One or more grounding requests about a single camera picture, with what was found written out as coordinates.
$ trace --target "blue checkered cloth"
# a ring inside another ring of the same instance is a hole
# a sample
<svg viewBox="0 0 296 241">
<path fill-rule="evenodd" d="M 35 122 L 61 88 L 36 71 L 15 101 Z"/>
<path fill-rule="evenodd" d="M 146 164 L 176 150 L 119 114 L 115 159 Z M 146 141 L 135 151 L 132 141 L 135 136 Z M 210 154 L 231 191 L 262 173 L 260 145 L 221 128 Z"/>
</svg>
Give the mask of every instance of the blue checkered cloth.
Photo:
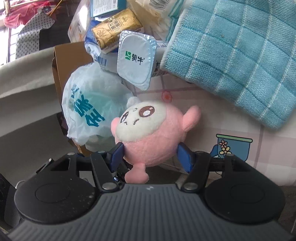
<svg viewBox="0 0 296 241">
<path fill-rule="evenodd" d="M 161 68 L 279 128 L 295 106 L 293 0 L 193 0 Z"/>
</svg>

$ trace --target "brown embroidered eye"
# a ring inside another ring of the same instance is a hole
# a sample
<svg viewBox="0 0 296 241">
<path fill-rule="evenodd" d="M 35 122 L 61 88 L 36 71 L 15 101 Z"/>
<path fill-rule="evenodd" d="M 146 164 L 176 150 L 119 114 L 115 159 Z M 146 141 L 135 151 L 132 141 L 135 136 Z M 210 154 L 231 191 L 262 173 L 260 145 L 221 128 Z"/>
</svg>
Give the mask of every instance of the brown embroidered eye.
<svg viewBox="0 0 296 241">
<path fill-rule="evenodd" d="M 126 118 L 127 118 L 127 116 L 128 116 L 128 112 L 126 112 L 126 113 L 121 117 L 120 123 L 122 123 L 123 121 L 125 121 Z"/>
<path fill-rule="evenodd" d="M 148 117 L 154 113 L 155 109 L 153 106 L 145 106 L 139 111 L 139 115 L 141 117 Z"/>
</svg>

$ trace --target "yogurt cup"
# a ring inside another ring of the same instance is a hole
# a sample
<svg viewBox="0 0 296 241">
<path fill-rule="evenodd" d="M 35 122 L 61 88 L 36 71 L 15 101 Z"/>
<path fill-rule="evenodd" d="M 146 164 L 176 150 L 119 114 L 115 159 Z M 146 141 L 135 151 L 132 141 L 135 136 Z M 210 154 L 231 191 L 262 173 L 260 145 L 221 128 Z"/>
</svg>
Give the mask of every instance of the yogurt cup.
<svg viewBox="0 0 296 241">
<path fill-rule="evenodd" d="M 160 62 L 167 43 L 132 31 L 122 31 L 117 59 L 118 74 L 138 87 L 147 90 L 151 77 L 164 74 Z"/>
</svg>

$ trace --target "plush toy body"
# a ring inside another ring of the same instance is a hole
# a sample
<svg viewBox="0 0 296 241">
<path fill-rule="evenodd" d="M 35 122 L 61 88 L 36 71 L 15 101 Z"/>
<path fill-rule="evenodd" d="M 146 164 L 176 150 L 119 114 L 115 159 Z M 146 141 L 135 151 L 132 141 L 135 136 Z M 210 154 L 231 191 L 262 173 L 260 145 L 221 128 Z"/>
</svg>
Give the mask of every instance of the plush toy body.
<svg viewBox="0 0 296 241">
<path fill-rule="evenodd" d="M 200 118 L 197 106 L 185 115 L 171 104 L 141 102 L 128 108 L 111 123 L 115 142 L 124 144 L 124 159 L 133 165 L 127 183 L 146 183 L 146 167 L 156 166 L 176 154 L 178 144 Z"/>
</svg>

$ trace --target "plush toy ear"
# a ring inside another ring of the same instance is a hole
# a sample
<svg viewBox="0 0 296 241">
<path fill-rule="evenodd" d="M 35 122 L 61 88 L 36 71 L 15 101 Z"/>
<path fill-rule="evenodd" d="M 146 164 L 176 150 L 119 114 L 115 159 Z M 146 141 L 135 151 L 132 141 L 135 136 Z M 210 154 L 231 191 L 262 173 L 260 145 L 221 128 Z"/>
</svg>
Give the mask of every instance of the plush toy ear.
<svg viewBox="0 0 296 241">
<path fill-rule="evenodd" d="M 119 124 L 119 121 L 120 121 L 120 118 L 116 117 L 111 122 L 111 132 L 114 137 L 116 136 L 116 127 Z"/>
<path fill-rule="evenodd" d="M 200 119 L 200 109 L 194 105 L 183 116 L 183 130 L 185 132 L 190 131 Z"/>
</svg>

